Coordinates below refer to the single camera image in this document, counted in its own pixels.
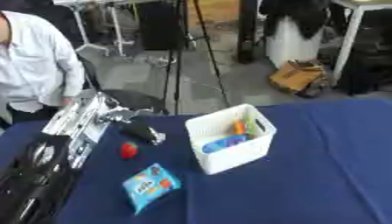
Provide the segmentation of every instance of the toy apple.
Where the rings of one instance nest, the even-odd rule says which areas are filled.
[[[137,146],[133,143],[124,143],[121,147],[121,155],[123,159],[134,158],[137,153]]]

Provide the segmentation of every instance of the orange toy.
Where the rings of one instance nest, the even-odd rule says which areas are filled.
[[[242,121],[236,121],[234,123],[234,133],[236,135],[245,135],[247,133],[245,123]]]

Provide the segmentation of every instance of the white plastic basket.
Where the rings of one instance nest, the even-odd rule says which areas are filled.
[[[238,120],[258,121],[255,139],[210,154],[202,151],[204,145],[233,135],[233,125]],[[244,165],[268,153],[272,137],[277,129],[255,107],[242,104],[203,115],[186,122],[191,145],[200,166],[206,174],[215,174]]]

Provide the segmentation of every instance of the man's hand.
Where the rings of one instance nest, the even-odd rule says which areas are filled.
[[[63,107],[66,107],[66,106],[72,104],[73,102],[74,102],[73,97],[63,97],[61,104]]]

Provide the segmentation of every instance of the blue tablecloth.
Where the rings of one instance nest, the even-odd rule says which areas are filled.
[[[392,103],[344,100],[288,104],[260,110],[276,125],[269,155],[207,176],[185,130],[189,117],[149,119],[167,141],[140,144],[123,161],[129,139],[111,127],[68,202],[60,224],[133,223],[392,223]],[[0,167],[32,140],[41,122],[17,125],[0,137]],[[160,163],[184,183],[134,216],[122,182]]]

